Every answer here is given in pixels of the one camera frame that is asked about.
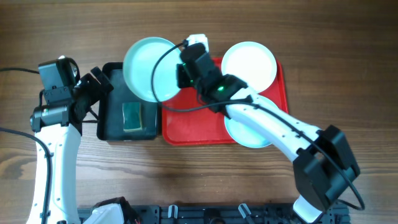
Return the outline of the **green yellow sponge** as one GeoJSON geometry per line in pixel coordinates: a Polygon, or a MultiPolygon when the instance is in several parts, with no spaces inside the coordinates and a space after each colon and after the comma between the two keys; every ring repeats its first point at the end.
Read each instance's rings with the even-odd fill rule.
{"type": "Polygon", "coordinates": [[[134,132],[142,129],[141,104],[123,103],[123,131],[134,132]]]}

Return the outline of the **light blue plate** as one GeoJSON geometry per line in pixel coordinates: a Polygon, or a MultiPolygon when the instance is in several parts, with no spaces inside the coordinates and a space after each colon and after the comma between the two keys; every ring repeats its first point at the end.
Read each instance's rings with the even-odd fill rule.
{"type": "Polygon", "coordinates": [[[148,102],[167,101],[177,95],[177,65],[180,50],[171,41],[161,37],[147,37],[137,41],[126,53],[123,76],[127,87],[140,99],[148,102]]]}

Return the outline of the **white plate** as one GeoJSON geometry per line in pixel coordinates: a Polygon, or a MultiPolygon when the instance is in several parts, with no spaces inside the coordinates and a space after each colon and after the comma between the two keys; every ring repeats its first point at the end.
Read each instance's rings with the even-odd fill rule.
{"type": "Polygon", "coordinates": [[[234,75],[257,93],[268,89],[277,75],[274,54],[257,42],[240,42],[224,54],[221,62],[223,75],[234,75]]]}

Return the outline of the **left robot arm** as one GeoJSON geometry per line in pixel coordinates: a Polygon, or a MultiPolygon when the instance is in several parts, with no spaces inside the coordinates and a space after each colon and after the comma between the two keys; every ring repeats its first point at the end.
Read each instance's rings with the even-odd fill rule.
{"type": "Polygon", "coordinates": [[[76,159],[82,124],[91,106],[113,86],[95,67],[80,75],[72,58],[41,63],[44,102],[30,117],[37,147],[37,165],[28,223],[80,223],[76,205],[76,159]]]}

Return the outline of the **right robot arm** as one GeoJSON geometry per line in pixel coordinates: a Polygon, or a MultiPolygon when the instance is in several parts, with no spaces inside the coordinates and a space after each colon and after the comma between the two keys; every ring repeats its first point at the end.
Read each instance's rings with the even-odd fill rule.
{"type": "Polygon", "coordinates": [[[198,91],[202,108],[237,121],[276,146],[293,164],[300,194],[293,204],[296,216],[315,223],[353,185],[359,165],[342,130],[324,130],[299,121],[268,104],[234,75],[222,75],[203,43],[181,44],[178,73],[198,91]]]}

